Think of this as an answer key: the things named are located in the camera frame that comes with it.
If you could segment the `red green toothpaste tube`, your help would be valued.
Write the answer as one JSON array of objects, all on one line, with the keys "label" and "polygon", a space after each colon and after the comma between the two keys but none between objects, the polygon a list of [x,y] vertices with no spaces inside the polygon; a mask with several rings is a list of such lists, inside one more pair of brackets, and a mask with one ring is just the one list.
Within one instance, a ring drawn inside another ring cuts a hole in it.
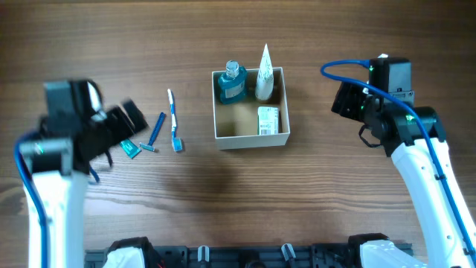
[{"label": "red green toothpaste tube", "polygon": [[141,152],[141,149],[129,139],[123,140],[120,146],[130,159],[135,158]]}]

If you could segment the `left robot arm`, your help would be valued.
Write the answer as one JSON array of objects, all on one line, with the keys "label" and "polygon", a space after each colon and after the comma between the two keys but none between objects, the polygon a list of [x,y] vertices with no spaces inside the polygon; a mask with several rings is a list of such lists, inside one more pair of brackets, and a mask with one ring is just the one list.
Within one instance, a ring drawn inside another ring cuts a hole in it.
[{"label": "left robot arm", "polygon": [[132,100],[103,108],[90,79],[44,84],[48,112],[14,146],[28,206],[28,266],[82,267],[84,200],[98,183],[91,160],[147,128]]}]

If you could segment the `blue mouthwash bottle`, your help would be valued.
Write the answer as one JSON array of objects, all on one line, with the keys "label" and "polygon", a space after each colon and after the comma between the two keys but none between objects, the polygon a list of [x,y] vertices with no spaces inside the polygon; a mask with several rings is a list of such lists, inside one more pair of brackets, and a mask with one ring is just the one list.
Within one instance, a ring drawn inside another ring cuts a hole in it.
[{"label": "blue mouthwash bottle", "polygon": [[236,60],[229,60],[225,65],[225,72],[218,79],[220,95],[223,104],[232,104],[242,101],[246,96],[247,70]]}]

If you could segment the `blue disposable razor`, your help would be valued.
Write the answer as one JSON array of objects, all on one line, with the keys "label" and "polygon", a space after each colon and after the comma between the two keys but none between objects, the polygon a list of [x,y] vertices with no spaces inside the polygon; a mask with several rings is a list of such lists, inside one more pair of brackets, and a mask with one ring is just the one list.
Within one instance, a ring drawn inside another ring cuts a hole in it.
[{"label": "blue disposable razor", "polygon": [[140,143],[140,147],[142,149],[145,149],[145,150],[148,150],[148,151],[151,151],[151,152],[155,152],[155,148],[153,146],[155,140],[157,139],[157,136],[161,130],[161,127],[162,127],[162,124],[164,123],[164,119],[165,119],[166,115],[161,112],[160,115],[158,116],[158,120],[157,122],[155,123],[155,126],[152,130],[152,133],[151,133],[151,136],[149,137],[149,141],[147,144],[144,144],[144,143]]}]

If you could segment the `blue white toothbrush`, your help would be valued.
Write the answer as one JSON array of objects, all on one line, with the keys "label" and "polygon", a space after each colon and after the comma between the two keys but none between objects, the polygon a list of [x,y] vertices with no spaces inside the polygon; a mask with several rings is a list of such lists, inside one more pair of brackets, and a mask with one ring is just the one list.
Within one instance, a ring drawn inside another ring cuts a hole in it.
[{"label": "blue white toothbrush", "polygon": [[170,103],[170,112],[171,112],[171,141],[173,150],[176,153],[179,153],[183,150],[182,140],[176,135],[177,130],[177,120],[176,120],[176,108],[173,97],[173,92],[171,89],[167,90],[167,96]]}]

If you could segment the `white lotion tube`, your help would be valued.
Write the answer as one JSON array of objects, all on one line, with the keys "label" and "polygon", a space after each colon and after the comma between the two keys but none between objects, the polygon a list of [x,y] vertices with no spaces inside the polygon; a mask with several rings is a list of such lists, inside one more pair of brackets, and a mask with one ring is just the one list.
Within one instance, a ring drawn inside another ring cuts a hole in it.
[{"label": "white lotion tube", "polygon": [[265,44],[263,55],[260,62],[260,67],[257,75],[257,82],[255,88],[255,97],[258,101],[268,101],[274,89],[274,73],[271,63],[268,45]]}]

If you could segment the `green white soap bar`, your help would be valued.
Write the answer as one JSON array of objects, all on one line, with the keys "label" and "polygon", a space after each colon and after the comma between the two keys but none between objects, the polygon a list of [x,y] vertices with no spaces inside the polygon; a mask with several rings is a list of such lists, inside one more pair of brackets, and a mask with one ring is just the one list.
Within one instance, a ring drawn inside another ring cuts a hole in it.
[{"label": "green white soap bar", "polygon": [[277,135],[279,133],[279,109],[272,106],[259,106],[257,109],[258,135]]}]

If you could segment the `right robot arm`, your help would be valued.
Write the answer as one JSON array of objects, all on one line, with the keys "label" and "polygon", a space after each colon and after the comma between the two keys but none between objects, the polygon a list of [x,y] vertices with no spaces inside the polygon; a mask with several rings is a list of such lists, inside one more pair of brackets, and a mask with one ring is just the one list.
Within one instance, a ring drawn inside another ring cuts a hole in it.
[{"label": "right robot arm", "polygon": [[332,111],[361,122],[391,158],[411,196],[428,267],[474,267],[475,223],[457,184],[436,111],[414,105],[411,62],[401,57],[326,63],[340,82]]}]

